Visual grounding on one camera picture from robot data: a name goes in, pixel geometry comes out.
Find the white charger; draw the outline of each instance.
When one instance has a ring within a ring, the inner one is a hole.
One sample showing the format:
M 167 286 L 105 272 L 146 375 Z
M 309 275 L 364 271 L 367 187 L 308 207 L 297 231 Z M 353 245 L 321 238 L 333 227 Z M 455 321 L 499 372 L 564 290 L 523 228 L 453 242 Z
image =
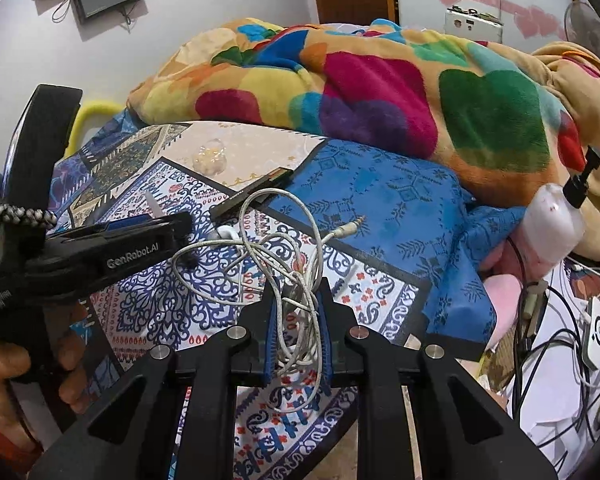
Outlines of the white charger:
M 590 298 L 587 303 L 587 315 L 590 322 L 584 332 L 582 342 L 582 361 L 592 370 L 600 369 L 600 300 Z

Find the metal screw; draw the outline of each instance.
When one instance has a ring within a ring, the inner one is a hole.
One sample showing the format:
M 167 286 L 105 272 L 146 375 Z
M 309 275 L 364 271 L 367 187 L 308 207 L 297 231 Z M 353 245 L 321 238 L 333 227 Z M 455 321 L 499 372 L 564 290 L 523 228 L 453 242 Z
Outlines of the metal screw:
M 366 339 L 369 337 L 369 329 L 366 326 L 356 325 L 349 329 L 349 335 L 353 339 Z
M 247 335 L 247 329 L 240 325 L 232 326 L 229 330 L 226 331 L 226 334 L 231 339 L 242 339 L 244 336 Z
M 149 354 L 151 355 L 151 357 L 158 361 L 169 357 L 170 353 L 171 348 L 169 348 L 167 345 L 156 345 L 153 348 L 151 348 L 151 350 L 149 350 Z
M 425 348 L 425 353 L 432 359 L 442 359 L 445 349 L 438 345 L 429 345 Z

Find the blue cloth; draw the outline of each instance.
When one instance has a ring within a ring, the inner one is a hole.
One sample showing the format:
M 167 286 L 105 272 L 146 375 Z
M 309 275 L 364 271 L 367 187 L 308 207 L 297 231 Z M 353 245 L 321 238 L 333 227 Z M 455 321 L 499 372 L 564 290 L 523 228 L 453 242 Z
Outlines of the blue cloth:
M 145 126 L 125 108 L 101 127 L 77 153 L 58 162 L 51 177 L 49 209 L 62 214 L 81 189 L 91 182 L 90 172 L 94 165 Z
M 484 347 L 496 315 L 476 269 L 522 220 L 524 208 L 478 206 L 443 166 L 335 139 L 287 189 L 323 231 L 365 216 L 344 243 L 430 281 L 424 317 L 408 319 L 410 333 Z M 306 222 L 289 200 L 276 198 L 270 207 Z

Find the white power strip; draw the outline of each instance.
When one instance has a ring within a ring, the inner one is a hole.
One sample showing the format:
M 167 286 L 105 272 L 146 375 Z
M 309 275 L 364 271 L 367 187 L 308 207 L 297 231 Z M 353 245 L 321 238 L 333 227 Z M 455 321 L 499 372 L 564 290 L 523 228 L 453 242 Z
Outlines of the white power strip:
M 582 360 L 592 370 L 600 369 L 600 300 L 591 298 L 587 305 L 590 323 L 584 332 Z
M 472 41 L 502 43 L 502 23 L 489 14 L 476 10 L 462 10 L 453 6 L 446 10 L 445 34 L 452 34 Z

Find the orange sleeve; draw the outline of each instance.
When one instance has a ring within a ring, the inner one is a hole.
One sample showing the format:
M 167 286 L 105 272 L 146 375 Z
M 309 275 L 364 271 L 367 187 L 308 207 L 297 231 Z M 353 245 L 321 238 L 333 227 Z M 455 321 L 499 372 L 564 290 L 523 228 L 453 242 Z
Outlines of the orange sleeve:
M 0 456 L 17 473 L 28 472 L 41 453 L 40 448 L 31 452 L 23 451 L 0 433 Z

